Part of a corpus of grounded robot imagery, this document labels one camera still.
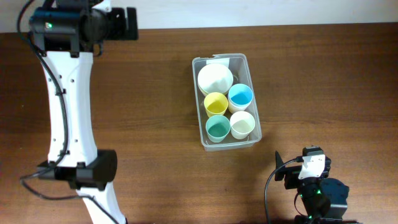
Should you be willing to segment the cream cup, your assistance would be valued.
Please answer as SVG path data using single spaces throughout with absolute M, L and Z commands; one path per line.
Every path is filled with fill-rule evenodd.
M 254 130 L 254 116 L 246 111 L 238 111 L 230 117 L 231 134 L 235 139 L 244 139 Z

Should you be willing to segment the green cup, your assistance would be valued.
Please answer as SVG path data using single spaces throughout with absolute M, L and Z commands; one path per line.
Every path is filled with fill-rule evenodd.
M 205 124 L 206 133 L 211 142 L 219 143 L 229 134 L 231 125 L 223 115 L 214 115 Z

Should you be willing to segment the blue cup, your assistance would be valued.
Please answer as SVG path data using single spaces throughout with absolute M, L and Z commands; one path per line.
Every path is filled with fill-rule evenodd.
M 237 106 L 248 106 L 254 98 L 252 89 L 242 83 L 233 85 L 228 92 L 228 99 Z

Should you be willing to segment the yellow cup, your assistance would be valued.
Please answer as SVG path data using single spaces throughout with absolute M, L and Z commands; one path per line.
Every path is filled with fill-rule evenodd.
M 214 115 L 224 115 L 228 105 L 228 99 L 222 93 L 209 93 L 204 99 L 205 111 L 209 118 Z

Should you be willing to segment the white bowl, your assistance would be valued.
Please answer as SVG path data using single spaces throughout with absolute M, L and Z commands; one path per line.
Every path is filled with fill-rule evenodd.
M 222 64 L 212 63 L 205 65 L 198 73 L 198 86 L 209 93 L 218 92 L 227 94 L 233 85 L 231 70 Z

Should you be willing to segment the pink cup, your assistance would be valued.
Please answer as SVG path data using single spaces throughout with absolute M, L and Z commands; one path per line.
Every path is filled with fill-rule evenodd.
M 235 103 L 233 103 L 232 101 L 229 102 L 228 105 L 228 110 L 230 113 L 236 113 L 238 111 L 245 111 L 246 108 L 250 105 L 250 103 L 246 104 L 246 105 L 237 105 Z

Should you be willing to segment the yellow bowl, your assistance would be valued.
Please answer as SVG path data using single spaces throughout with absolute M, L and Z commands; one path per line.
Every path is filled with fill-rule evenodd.
M 207 96 L 207 95 L 208 95 L 208 92 L 205 91 L 205 90 L 203 90 L 200 86 L 199 86 L 198 88 L 199 88 L 199 90 L 201 91 L 201 93 L 202 93 L 204 96 Z

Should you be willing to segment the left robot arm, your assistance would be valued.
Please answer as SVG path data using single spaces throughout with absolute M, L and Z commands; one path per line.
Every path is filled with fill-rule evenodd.
M 90 77 L 106 40 L 137 40 L 137 12 L 110 1 L 45 1 L 29 20 L 29 44 L 44 69 L 51 143 L 34 177 L 65 181 L 93 223 L 126 223 L 113 181 L 118 159 L 93 137 Z

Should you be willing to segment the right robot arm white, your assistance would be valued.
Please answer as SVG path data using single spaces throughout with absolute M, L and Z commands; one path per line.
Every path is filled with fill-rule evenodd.
M 356 223 L 355 220 L 343 220 L 348 209 L 349 187 L 329 177 L 331 159 L 320 147 L 303 148 L 302 155 L 293 161 L 301 165 L 287 167 L 288 162 L 275 153 L 275 180 L 283 180 L 287 190 L 295 189 L 295 198 L 300 198 L 305 207 L 306 213 L 295 216 L 295 223 Z

